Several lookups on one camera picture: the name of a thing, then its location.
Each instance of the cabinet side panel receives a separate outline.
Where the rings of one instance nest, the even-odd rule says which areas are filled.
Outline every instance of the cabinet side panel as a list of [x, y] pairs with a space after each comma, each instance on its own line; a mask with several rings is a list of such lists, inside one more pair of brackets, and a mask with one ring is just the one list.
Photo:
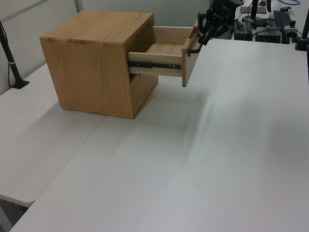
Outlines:
[[123, 47], [41, 44], [62, 108], [134, 117]]

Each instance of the gray wall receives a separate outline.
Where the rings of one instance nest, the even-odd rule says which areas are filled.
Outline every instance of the gray wall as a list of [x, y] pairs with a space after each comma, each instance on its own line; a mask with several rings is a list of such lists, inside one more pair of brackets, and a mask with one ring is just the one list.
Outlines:
[[[40, 36], [75, 14], [74, 0], [49, 0], [3, 22], [9, 46], [22, 78], [46, 63]], [[0, 95], [9, 89], [7, 65], [8, 61], [0, 47]]]
[[79, 0], [84, 10], [153, 12], [158, 26], [191, 27], [210, 0]]

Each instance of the wooden board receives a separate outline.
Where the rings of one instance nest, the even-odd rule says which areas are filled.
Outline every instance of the wooden board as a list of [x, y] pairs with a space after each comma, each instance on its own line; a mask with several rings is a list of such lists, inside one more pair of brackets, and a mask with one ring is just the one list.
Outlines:
[[138, 74], [135, 76], [130, 85], [135, 115], [138, 114], [140, 108], [145, 103], [150, 93], [154, 90], [157, 83], [158, 83], [157, 75]]
[[123, 47], [41, 44], [63, 109], [134, 117]]
[[199, 47], [198, 41], [198, 28], [197, 22], [195, 26], [192, 28], [190, 36], [188, 37], [187, 41], [183, 45], [182, 49], [182, 77], [183, 77], [183, 87], [186, 87], [191, 76], [192, 70], [194, 68], [195, 62], [198, 58], [199, 53], [190, 54], [190, 49], [196, 49]]
[[[247, 13], [251, 13], [251, 7], [247, 7], [247, 6], [241, 6], [240, 7], [240, 13], [241, 14], [247, 14]], [[257, 14], [266, 14], [266, 8], [265, 6], [261, 6], [261, 7], [258, 7], [257, 10], [256, 10], [256, 13]]]
[[161, 64], [179, 64], [179, 65], [182, 64], [181, 55], [174, 55], [174, 54], [129, 52], [128, 60], [161, 63]]
[[141, 42], [183, 44], [191, 30], [190, 27], [145, 26], [136, 38]]
[[41, 41], [125, 46], [140, 29], [153, 23], [153, 13], [82, 11], [41, 36]]

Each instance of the cable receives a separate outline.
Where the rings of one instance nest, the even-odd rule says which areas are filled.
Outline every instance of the cable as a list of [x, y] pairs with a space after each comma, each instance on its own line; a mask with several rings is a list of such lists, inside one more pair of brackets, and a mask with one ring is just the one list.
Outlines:
[[266, 31], [272, 31], [272, 30], [280, 30], [280, 29], [266, 29], [266, 30], [260, 30], [260, 31], [258, 31], [258, 32], [256, 32], [256, 33], [254, 33], [252, 36], [257, 35], [257, 34], [260, 34], [260, 33], [263, 33], [263, 32], [266, 32]]
[[252, 3], [253, 3], [253, 1], [250, 3], [250, 5], [249, 5], [249, 6], [247, 7], [247, 9], [245, 10], [245, 12], [248, 11], [248, 15], [249, 15], [249, 8], [251, 7]]
[[9, 82], [9, 87], [12, 88], [11, 83], [10, 83], [10, 64], [8, 64], [8, 82]]
[[287, 3], [287, 2], [284, 2], [282, 0], [278, 0], [279, 2], [283, 3], [283, 4], [286, 4], [286, 5], [290, 5], [290, 6], [297, 6], [297, 5], [300, 5], [300, 2], [299, 0], [291, 0], [291, 1], [294, 1], [296, 3]]

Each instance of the drawer slide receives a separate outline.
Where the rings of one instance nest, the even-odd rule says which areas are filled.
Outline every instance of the drawer slide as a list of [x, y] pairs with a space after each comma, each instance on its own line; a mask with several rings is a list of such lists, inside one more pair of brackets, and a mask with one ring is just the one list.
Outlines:
[[140, 68], [165, 68], [165, 69], [181, 69], [182, 66], [179, 64], [159, 64], [145, 61], [128, 61], [129, 67], [140, 67]]

